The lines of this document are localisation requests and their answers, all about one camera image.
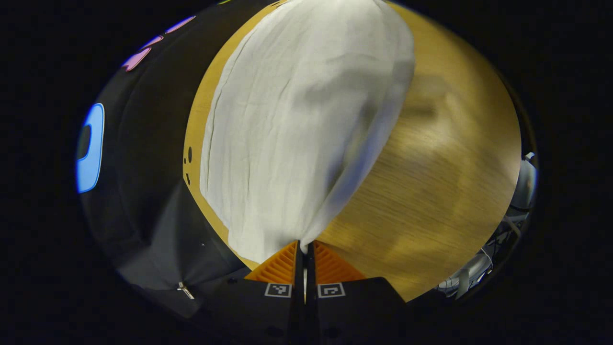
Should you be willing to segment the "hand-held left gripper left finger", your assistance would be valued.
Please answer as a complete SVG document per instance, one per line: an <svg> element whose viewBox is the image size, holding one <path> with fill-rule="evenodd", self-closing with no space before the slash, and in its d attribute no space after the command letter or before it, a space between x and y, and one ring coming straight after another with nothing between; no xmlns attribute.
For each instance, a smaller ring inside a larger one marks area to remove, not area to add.
<svg viewBox="0 0 613 345"><path fill-rule="evenodd" d="M283 247L244 278L220 284L205 308L225 345L299 345L304 324L304 255Z"/></svg>

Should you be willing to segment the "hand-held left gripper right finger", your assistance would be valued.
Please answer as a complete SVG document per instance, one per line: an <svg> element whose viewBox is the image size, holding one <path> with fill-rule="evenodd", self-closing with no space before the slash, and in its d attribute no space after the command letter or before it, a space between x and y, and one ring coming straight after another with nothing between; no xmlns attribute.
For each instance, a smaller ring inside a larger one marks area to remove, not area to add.
<svg viewBox="0 0 613 345"><path fill-rule="evenodd" d="M407 345L408 308L383 277L367 278L320 241L308 246L306 323L314 345Z"/></svg>

